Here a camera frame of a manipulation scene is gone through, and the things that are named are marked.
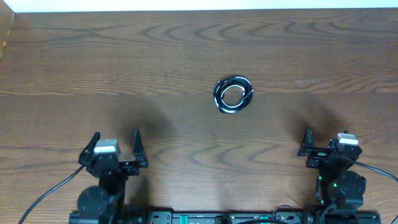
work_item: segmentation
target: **brown wood surface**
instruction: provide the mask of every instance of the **brown wood surface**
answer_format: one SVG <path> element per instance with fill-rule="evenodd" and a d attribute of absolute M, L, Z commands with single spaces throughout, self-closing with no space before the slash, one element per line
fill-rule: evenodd
<path fill-rule="evenodd" d="M 0 0 L 0 60 L 7 44 L 7 38 L 13 19 L 14 12 L 3 0 Z"/>
<path fill-rule="evenodd" d="M 252 103 L 221 114 L 230 74 Z M 94 131 L 131 156 L 140 128 L 149 168 L 126 203 L 174 210 L 273 210 L 315 203 L 317 170 L 295 154 L 304 127 L 325 146 L 348 129 L 359 161 L 398 175 L 397 9 L 18 14 L 0 68 L 0 220 L 78 168 Z M 397 184 L 368 180 L 362 210 L 397 215 Z M 26 223 L 66 223 L 82 172 Z"/>

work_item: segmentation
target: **white backdrop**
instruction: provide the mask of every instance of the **white backdrop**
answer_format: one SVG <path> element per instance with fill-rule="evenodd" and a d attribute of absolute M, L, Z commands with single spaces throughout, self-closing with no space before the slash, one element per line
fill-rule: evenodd
<path fill-rule="evenodd" d="M 398 7 L 398 0 L 4 0 L 14 12 Z"/>

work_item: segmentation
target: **wood grain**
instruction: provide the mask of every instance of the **wood grain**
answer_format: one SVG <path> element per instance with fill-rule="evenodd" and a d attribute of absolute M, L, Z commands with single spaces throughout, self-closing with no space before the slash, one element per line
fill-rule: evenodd
<path fill-rule="evenodd" d="M 126 203 L 174 210 L 309 208 L 317 171 L 295 156 L 304 127 L 324 146 L 354 133 L 360 161 L 397 175 L 396 9 L 18 14 L 0 68 L 0 219 L 15 223 L 78 168 L 94 131 L 149 168 Z M 230 74 L 256 90 L 237 114 L 212 92 Z M 396 216 L 396 183 L 368 180 L 363 210 Z M 82 172 L 26 223 L 65 223 Z"/>
<path fill-rule="evenodd" d="M 0 0 L 0 60 L 7 44 L 6 42 L 13 20 L 14 12 L 3 0 Z"/>

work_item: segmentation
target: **coiled black wire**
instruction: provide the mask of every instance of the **coiled black wire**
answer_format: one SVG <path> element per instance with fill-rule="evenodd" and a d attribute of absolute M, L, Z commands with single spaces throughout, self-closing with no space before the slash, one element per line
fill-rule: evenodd
<path fill-rule="evenodd" d="M 229 90 L 232 87 L 239 87 L 242 89 L 243 96 L 241 101 L 232 106 L 224 102 L 224 94 L 225 91 Z M 243 108 L 245 108 L 251 102 L 251 98 L 253 96 L 254 90 L 251 86 L 250 81 L 245 77 L 233 76 L 229 78 L 225 78 L 218 82 L 216 88 L 214 89 L 213 97 L 214 102 L 216 102 L 216 106 L 219 111 L 222 113 L 236 113 Z"/>

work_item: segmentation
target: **cable coil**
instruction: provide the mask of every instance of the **cable coil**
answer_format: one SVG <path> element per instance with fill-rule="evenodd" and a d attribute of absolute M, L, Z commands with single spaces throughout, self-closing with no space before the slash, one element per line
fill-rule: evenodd
<path fill-rule="evenodd" d="M 241 101 L 232 106 L 224 102 L 224 94 L 225 91 L 229 90 L 232 87 L 239 87 L 242 89 L 243 96 Z M 218 107 L 219 111 L 222 113 L 236 113 L 241 111 L 251 102 L 251 98 L 253 96 L 254 90 L 251 86 L 250 81 L 245 77 L 233 76 L 225 78 L 218 82 L 216 88 L 214 89 L 213 97 Z"/>

